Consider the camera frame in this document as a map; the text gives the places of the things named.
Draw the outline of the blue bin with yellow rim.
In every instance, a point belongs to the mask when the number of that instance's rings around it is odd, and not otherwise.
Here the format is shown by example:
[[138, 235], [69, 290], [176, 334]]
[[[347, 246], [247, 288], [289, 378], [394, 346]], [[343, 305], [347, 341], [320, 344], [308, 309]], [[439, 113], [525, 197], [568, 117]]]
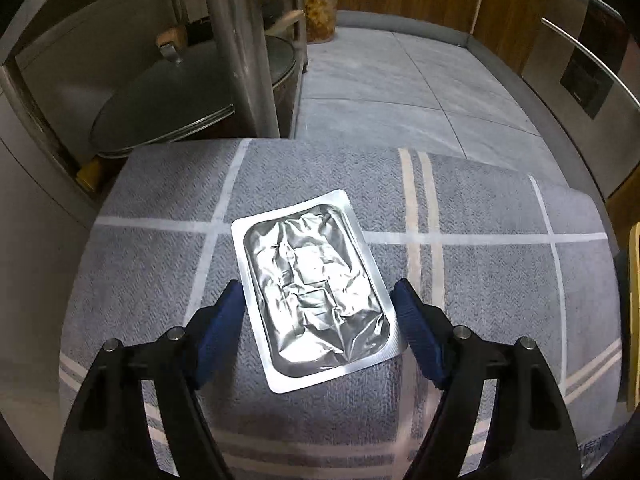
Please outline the blue bin with yellow rim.
[[639, 225], [636, 223], [629, 232], [628, 247], [614, 258], [620, 304], [628, 312], [639, 301]]

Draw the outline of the blue white carton box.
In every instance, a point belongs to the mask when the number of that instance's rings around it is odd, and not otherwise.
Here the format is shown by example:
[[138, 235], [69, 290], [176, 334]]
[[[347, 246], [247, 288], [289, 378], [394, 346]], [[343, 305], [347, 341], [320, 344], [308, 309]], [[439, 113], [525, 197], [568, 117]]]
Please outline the blue white carton box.
[[587, 478], [597, 466], [604, 460], [605, 456], [611, 452], [614, 444], [623, 433], [624, 427], [618, 428], [602, 434], [602, 436], [588, 440], [578, 445], [580, 455], [580, 466], [582, 467], [582, 476]]

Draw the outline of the stainless steel oven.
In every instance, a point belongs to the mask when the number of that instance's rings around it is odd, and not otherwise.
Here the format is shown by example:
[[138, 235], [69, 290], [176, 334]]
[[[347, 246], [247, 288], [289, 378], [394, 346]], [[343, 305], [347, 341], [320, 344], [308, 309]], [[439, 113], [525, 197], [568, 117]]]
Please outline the stainless steel oven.
[[547, 0], [523, 70], [604, 197], [639, 165], [639, 45], [611, 0]]

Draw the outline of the large pot with glass lid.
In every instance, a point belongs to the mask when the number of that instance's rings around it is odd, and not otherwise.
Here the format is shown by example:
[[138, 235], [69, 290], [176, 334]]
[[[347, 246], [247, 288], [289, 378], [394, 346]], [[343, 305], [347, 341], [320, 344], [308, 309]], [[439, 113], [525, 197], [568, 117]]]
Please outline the large pot with glass lid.
[[96, 154], [119, 158], [140, 146], [193, 136], [234, 113], [226, 64], [216, 44], [186, 49], [182, 60], [163, 58], [117, 90], [93, 122]]

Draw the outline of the yellow item on shelf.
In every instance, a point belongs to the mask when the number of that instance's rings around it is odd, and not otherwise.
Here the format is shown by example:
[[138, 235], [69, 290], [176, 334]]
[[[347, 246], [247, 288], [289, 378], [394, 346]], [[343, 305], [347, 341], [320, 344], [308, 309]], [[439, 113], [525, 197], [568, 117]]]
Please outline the yellow item on shelf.
[[96, 156], [80, 167], [75, 181], [88, 194], [96, 194], [99, 191], [102, 172], [101, 159]]

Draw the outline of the silver foil blister pack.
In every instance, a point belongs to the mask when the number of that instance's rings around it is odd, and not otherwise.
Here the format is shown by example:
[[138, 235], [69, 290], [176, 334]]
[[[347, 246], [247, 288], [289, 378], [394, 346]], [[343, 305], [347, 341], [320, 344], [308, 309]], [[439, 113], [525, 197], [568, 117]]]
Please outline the silver foil blister pack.
[[289, 393], [407, 347], [345, 191], [234, 220], [246, 310], [269, 389]]

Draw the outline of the stainless steel shelf rack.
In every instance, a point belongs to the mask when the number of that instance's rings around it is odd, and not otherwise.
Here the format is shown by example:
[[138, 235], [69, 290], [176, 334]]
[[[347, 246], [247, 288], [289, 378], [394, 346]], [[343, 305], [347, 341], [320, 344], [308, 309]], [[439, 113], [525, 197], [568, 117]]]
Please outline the stainless steel shelf rack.
[[[179, 63], [187, 48], [206, 41], [226, 64], [234, 113], [124, 157], [96, 154], [90, 131], [110, 97], [155, 62]], [[122, 166], [145, 148], [290, 136], [305, 54], [305, 38], [265, 34], [256, 0], [1, 0], [1, 99], [17, 124], [1, 140], [63, 208], [92, 214]], [[88, 194], [75, 177], [96, 156], [102, 178]]]

